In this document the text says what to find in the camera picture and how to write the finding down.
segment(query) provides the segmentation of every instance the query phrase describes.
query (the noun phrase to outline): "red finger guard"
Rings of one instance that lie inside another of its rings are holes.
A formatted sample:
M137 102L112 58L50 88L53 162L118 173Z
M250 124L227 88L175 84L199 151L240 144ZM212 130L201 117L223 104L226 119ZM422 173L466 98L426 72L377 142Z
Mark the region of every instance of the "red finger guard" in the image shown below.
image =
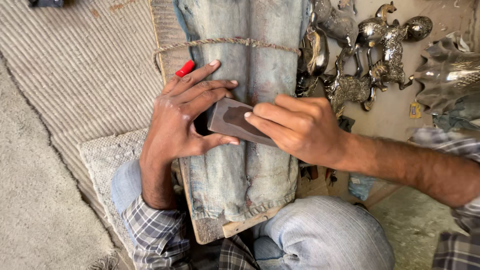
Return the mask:
M180 70L175 72L175 75L182 78L183 76L190 73L194 66L195 66L195 63L192 60L188 60L188 62L186 62Z

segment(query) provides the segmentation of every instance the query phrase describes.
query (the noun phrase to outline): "twisted rope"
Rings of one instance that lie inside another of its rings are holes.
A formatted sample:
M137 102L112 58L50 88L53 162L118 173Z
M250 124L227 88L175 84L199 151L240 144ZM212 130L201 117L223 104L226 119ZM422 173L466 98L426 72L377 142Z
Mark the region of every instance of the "twisted rope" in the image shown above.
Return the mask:
M281 49L281 50L286 50L290 51L293 53L298 54L298 56L301 56L301 51L296 48L291 48L287 46L281 46L281 45L276 45L272 43L265 43L261 42L259 40L247 38L243 39L240 37L231 37L231 38L207 38L207 39L202 39L202 40L195 40L195 41L189 41L189 42L183 42L183 43L177 43L173 45L167 45L167 46L162 46L154 50L152 54L152 60L154 63L154 66L156 67L157 71L159 73L162 73L160 70L160 66L158 65L156 61L156 56L157 54L171 50L171 49L181 49L181 48L186 48L186 47L196 47L199 45L203 44L216 44L216 43L232 43L232 44L243 44L245 46L252 46L252 47L259 47L259 48L272 48L272 49Z

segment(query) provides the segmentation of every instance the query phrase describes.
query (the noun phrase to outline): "sharpening stone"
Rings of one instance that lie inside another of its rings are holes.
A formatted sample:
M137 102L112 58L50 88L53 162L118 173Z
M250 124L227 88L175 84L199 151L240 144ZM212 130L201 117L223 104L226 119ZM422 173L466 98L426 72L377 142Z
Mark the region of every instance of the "sharpening stone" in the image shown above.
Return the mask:
M223 98L213 105L212 111L208 118L208 130L259 144L278 147L270 137L245 120L243 115L248 111L253 111L252 106L233 99Z

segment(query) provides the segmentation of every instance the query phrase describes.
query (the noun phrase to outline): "plaid shirt sleeve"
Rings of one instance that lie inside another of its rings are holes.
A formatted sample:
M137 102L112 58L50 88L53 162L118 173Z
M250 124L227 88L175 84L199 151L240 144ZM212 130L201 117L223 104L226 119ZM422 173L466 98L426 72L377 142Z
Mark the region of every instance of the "plaid shirt sleeve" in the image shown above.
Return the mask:
M132 254L137 269L192 269L185 213L150 208L139 195L121 216L138 243Z
M448 152L480 163L480 142L440 129L419 129L412 141L437 151ZM469 235L442 233L433 256L435 270L480 269L480 197L452 210L456 223Z

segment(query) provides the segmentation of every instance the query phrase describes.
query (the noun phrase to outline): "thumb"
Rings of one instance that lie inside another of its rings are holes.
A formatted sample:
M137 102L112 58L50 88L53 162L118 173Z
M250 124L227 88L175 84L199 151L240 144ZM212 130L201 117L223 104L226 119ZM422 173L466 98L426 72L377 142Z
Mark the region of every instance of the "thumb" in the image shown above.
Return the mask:
M198 138L199 144L202 146L203 153L206 153L208 150L224 144L233 144L239 145L240 140L236 137L227 136L220 133L214 133L211 135L203 136Z

